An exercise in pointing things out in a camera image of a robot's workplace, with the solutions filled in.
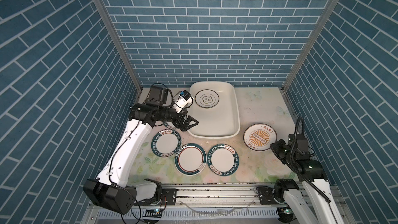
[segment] blue brick wallpaper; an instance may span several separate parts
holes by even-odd
[[[327,0],[103,0],[143,86],[281,87]]]
[[[357,223],[398,223],[398,0],[340,0],[288,89]]]
[[[92,0],[0,0],[0,223],[79,222],[136,89]]]

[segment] plate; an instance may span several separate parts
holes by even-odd
[[[180,146],[181,136],[174,130],[158,132],[151,142],[152,152],[158,157],[170,157],[178,151]]]
[[[175,127],[174,125],[173,125],[173,123],[172,122],[163,122],[163,125],[165,126],[165,127],[167,127],[167,128],[169,128],[169,129],[172,129],[172,130],[176,130],[176,129],[178,129],[177,127]]]
[[[238,169],[239,156],[231,146],[217,144],[207,154],[207,165],[217,175],[228,176]]]
[[[243,134],[247,147],[255,151],[265,151],[277,140],[276,131],[266,124],[254,124]]]
[[[203,108],[215,107],[219,100],[218,94],[210,89],[199,91],[195,96],[196,104]]]
[[[177,151],[174,161],[179,172],[196,175],[205,168],[206,152],[200,145],[189,143]]]

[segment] metal corner post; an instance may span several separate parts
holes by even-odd
[[[98,13],[99,13],[102,21],[105,24],[105,27],[107,28],[107,30],[109,32],[109,35],[117,49],[117,52],[119,53],[124,65],[126,66],[127,72],[129,73],[129,75],[132,79],[132,82],[137,87],[137,90],[140,93],[142,91],[142,86],[134,73],[134,70],[131,66],[131,62],[127,56],[126,50],[124,49],[122,42],[119,38],[119,35],[116,32],[116,29],[112,23],[111,17],[109,16],[109,14],[106,10],[105,4],[103,3],[102,0],[93,0],[93,2],[98,10]]]
[[[318,21],[316,22],[313,31],[308,37],[307,42],[304,44],[304,47],[301,50],[301,53],[298,56],[296,63],[293,65],[292,70],[290,71],[289,75],[286,78],[286,81],[283,83],[282,90],[284,92],[287,91],[287,89],[293,82],[294,77],[296,76],[301,65],[304,63],[305,59],[307,58],[308,53],[310,52],[312,46],[314,45],[316,39],[321,33],[323,27],[325,26],[327,20],[329,19],[330,15],[332,14],[338,2],[339,0],[328,0],[328,2],[326,3],[325,8],[321,16],[319,17]]]

